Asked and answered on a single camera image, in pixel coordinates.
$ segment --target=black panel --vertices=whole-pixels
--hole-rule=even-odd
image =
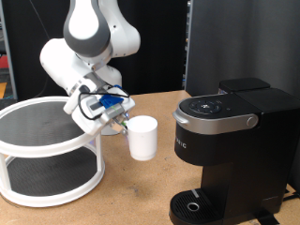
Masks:
[[[18,97],[32,98],[43,89],[48,77],[39,63],[40,51],[48,36],[63,36],[69,0],[2,2]],[[138,53],[110,62],[121,72],[125,89],[131,95],[181,89],[187,0],[120,0],[119,7],[142,39]],[[65,94],[49,79],[43,96]]]
[[[126,20],[141,35],[136,54],[109,64],[131,94],[180,90],[184,74],[187,0],[119,0]]]
[[[204,105],[207,107],[211,106],[215,108],[213,110],[210,110],[210,108],[208,108],[207,110],[206,108],[205,113],[197,112],[196,109],[201,111],[200,105]],[[261,113],[261,111],[258,108],[244,101],[236,94],[215,95],[208,97],[191,97],[182,101],[179,107],[184,113],[189,114],[193,117],[203,119],[219,119],[238,115],[246,115],[251,113]]]

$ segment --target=coffee maker display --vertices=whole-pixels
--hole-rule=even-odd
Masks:
[[[232,225],[279,212],[300,100],[260,80],[245,85],[251,80],[221,82],[229,94],[184,99],[173,113],[176,155],[203,166],[201,188],[172,198],[173,224]]]

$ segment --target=coffee maker drip tray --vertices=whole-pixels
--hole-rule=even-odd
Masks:
[[[170,218],[173,224],[180,225],[218,225],[222,222],[222,216],[200,188],[175,195],[171,200]]]

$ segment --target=cable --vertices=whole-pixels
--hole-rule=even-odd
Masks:
[[[39,19],[39,21],[40,21],[41,26],[43,27],[43,30],[44,30],[44,32],[45,32],[45,34],[46,34],[48,40],[50,40],[50,37],[49,37],[48,32],[47,32],[47,30],[46,30],[46,27],[44,26],[43,21],[40,19],[39,15],[38,15],[38,11],[37,11],[37,9],[35,8],[35,5],[33,4],[33,2],[32,2],[31,0],[29,0],[29,2],[30,2],[30,4],[31,4],[32,8],[34,9],[34,11],[36,12],[37,17],[38,17],[38,19]],[[45,92],[45,90],[46,90],[46,88],[47,88],[48,80],[49,80],[49,75],[47,75],[47,77],[46,77],[46,82],[45,82],[45,84],[44,84],[43,89],[42,89],[36,96],[34,96],[33,98],[39,98],[39,97]]]
[[[105,93],[105,92],[102,92],[102,93],[101,93],[101,92],[95,92],[95,93],[81,92],[81,93],[78,95],[78,106],[79,106],[79,109],[80,109],[82,115],[83,115],[86,119],[88,119],[88,120],[97,120],[97,119],[99,119],[99,118],[102,116],[102,113],[99,114],[99,115],[94,116],[93,118],[87,116],[87,115],[84,113],[83,108],[82,108],[82,95],[88,95],[88,96],[111,95],[111,96],[116,96],[116,97],[129,98],[130,95],[129,95],[127,92],[125,92],[125,93],[127,94],[126,96],[124,96],[124,95],[119,95],[119,94],[114,94],[114,93],[107,93],[107,92],[106,92],[106,93]]]

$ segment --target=white metal frame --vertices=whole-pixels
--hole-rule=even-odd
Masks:
[[[14,110],[20,109],[21,107],[28,106],[31,104],[38,104],[47,101],[67,101],[67,100],[68,100],[67,97],[42,97],[42,98],[30,99],[4,109],[3,111],[0,112],[0,118],[2,118],[4,115]],[[90,144],[92,140],[94,140],[95,146]],[[19,194],[11,189],[9,176],[8,176],[8,165],[15,157],[22,157],[22,158],[49,157],[49,156],[64,154],[66,152],[75,150],[82,146],[88,148],[97,156],[97,172],[88,182],[86,182],[82,186],[77,187],[66,193],[47,196],[47,197],[26,196],[26,195]],[[103,177],[105,171],[105,164],[101,152],[100,131],[95,136],[89,136],[87,134],[83,134],[82,136],[76,139],[66,141],[63,143],[39,146],[39,147],[28,147],[28,148],[30,149],[36,148],[36,149],[34,151],[29,151],[27,147],[21,147],[13,144],[0,142],[0,152],[1,152],[0,153],[0,192],[4,197],[6,197],[8,200],[14,203],[30,206],[30,207],[48,207],[48,206],[54,206],[63,203],[69,203],[71,201],[79,199],[81,196],[91,191],[101,181]]]

